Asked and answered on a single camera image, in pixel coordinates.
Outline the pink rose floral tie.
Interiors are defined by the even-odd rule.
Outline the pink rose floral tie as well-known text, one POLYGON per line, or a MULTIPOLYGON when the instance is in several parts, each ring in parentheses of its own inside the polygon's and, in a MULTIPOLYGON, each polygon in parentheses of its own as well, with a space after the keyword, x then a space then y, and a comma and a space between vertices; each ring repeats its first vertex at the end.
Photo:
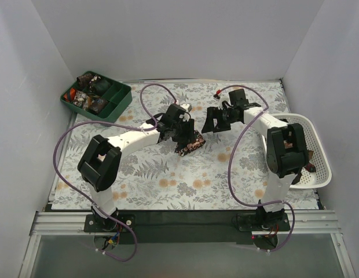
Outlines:
POLYGON ((188 144, 178 143, 175 149, 175 153, 177 153, 179 156, 185 156, 201 148, 206 143, 206 140, 203 138, 203 136, 200 134, 198 130, 195 130, 193 135, 194 135, 194 140, 192 142, 188 144))

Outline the brown blue floral tie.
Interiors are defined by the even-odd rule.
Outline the brown blue floral tie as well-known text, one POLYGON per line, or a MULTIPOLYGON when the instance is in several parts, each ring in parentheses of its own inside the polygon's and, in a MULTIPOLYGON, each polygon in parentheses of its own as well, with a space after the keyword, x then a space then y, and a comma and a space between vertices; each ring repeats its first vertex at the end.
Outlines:
POLYGON ((107 105, 109 101, 104 98, 97 98, 88 107, 88 111, 93 115, 98 115, 107 105))

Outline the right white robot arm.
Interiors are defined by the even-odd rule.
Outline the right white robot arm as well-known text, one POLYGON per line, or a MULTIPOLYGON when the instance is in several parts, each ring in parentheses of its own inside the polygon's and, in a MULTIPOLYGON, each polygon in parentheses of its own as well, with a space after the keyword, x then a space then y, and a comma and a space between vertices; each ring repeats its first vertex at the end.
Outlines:
POLYGON ((241 136, 252 127, 266 140, 268 185, 263 198, 249 206, 256 208, 256 224, 263 230, 269 230, 283 220, 289 188, 309 162, 303 127, 299 123, 279 120, 252 103, 231 108, 207 108, 202 133, 228 131, 236 122, 247 125, 241 136))

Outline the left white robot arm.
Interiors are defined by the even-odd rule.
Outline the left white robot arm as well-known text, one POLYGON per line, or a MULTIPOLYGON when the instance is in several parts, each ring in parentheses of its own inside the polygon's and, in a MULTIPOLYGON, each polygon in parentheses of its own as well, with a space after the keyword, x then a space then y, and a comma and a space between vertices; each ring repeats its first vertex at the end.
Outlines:
POLYGON ((91 205, 94 221, 110 232, 117 226, 118 209, 113 200, 111 186, 116 181, 120 161, 143 149, 162 141, 177 143, 175 153, 185 156, 202 147, 206 142, 195 129, 195 121, 186 116, 165 120, 164 114, 156 114, 136 130, 105 138, 94 136, 85 150, 78 171, 88 183, 94 204, 91 205))

